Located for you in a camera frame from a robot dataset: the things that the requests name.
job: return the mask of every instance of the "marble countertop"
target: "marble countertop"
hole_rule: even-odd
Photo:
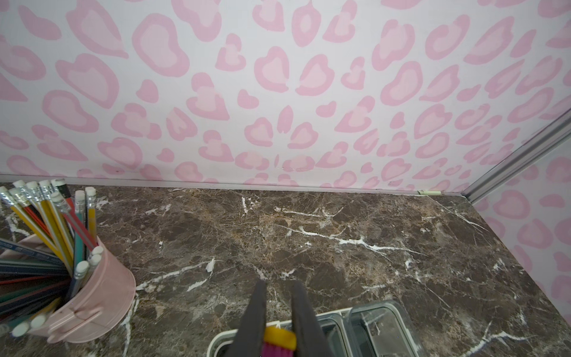
[[[258,278],[268,321],[289,319],[298,279],[318,313],[397,300],[430,356],[571,355],[571,328],[462,197],[97,188],[98,234],[138,284],[127,318],[84,344],[3,336],[6,356],[205,356]],[[1,214],[2,236],[26,233]]]

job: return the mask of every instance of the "wall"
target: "wall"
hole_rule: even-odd
[[[475,208],[571,324],[571,140]]]
[[[461,191],[571,106],[570,7],[0,0],[0,173]]]

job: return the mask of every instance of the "yellow object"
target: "yellow object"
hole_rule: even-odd
[[[58,248],[63,256],[63,265],[66,266],[67,271],[70,275],[73,275],[73,259],[71,258],[67,248],[65,247],[65,243],[63,242],[63,238],[61,233],[57,229],[57,225],[54,219],[54,216],[51,213],[50,202],[47,200],[43,200],[38,205],[39,213],[42,215],[43,222],[46,224],[47,230],[50,231],[51,238],[54,242],[54,245]]]
[[[87,209],[87,230],[93,239],[97,239],[97,220],[95,219],[95,209]]]
[[[286,350],[295,351],[297,339],[291,331],[268,326],[264,331],[264,342],[285,348]]]

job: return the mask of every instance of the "pencil eraser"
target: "pencil eraser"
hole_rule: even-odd
[[[95,187],[86,187],[85,188],[85,193],[87,194],[87,196],[95,196],[95,194],[97,194],[97,190],[95,189]]]
[[[26,187],[33,190],[35,188],[38,188],[38,182],[37,181],[30,181],[26,184]]]
[[[427,195],[427,196],[439,196],[442,195],[440,191],[429,191],[429,190],[421,190],[419,191],[420,195]]]

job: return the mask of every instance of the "pink metal bucket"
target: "pink metal bucket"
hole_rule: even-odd
[[[20,243],[27,240],[31,243],[37,238],[33,235]],[[103,254],[87,284],[29,334],[47,337],[48,343],[82,343],[103,336],[123,319],[135,296],[135,277],[97,241]]]

